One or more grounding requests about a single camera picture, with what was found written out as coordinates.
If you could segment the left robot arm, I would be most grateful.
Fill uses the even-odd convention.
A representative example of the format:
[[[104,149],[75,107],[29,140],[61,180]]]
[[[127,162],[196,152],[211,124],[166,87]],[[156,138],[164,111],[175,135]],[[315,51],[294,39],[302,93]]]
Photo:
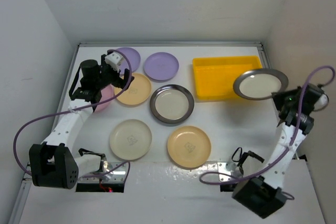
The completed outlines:
[[[29,162],[33,184],[37,187],[72,189],[82,177],[101,178],[114,172],[104,167],[103,153],[79,150],[75,158],[72,149],[85,121],[103,104],[102,90],[107,86],[125,92],[134,77],[131,68],[120,70],[126,56],[112,50],[101,56],[101,61],[83,61],[69,89],[68,110],[63,112],[54,130],[29,150]]]

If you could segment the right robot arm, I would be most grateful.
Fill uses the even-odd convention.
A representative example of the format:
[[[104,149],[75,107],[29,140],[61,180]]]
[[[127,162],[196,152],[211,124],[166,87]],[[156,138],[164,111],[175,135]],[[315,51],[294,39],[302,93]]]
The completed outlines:
[[[320,84],[308,84],[305,91],[297,87],[274,93],[272,99],[279,116],[275,149],[261,170],[238,182],[232,194],[233,199],[262,219],[282,208],[288,200],[282,189],[286,170],[314,126],[310,113],[324,109],[329,102]]]

